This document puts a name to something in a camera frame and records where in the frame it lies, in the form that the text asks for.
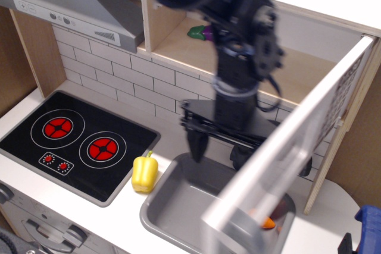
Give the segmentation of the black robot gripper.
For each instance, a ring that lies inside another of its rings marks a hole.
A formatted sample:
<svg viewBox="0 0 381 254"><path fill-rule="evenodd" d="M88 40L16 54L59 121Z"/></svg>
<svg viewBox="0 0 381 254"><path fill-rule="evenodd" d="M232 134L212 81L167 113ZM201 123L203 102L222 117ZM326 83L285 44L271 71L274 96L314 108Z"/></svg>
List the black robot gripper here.
<svg viewBox="0 0 381 254"><path fill-rule="evenodd" d="M214 100L186 99L182 102L182 126L187 132L190 153L199 163L210 137L253 148L277 128L257 105L258 88L239 93L218 90Z"/></svg>

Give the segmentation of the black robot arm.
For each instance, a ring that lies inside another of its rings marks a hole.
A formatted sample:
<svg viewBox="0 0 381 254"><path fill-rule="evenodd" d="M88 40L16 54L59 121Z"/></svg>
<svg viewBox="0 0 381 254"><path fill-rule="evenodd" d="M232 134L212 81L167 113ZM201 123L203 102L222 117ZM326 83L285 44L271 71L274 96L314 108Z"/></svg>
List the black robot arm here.
<svg viewBox="0 0 381 254"><path fill-rule="evenodd" d="M217 53L213 100L184 100L182 126L190 152L200 161L210 137L233 145L239 169L276 128L258 104L260 82L273 82L283 51L277 43L277 15L271 0L157 0L166 7L200 12L209 22Z"/></svg>

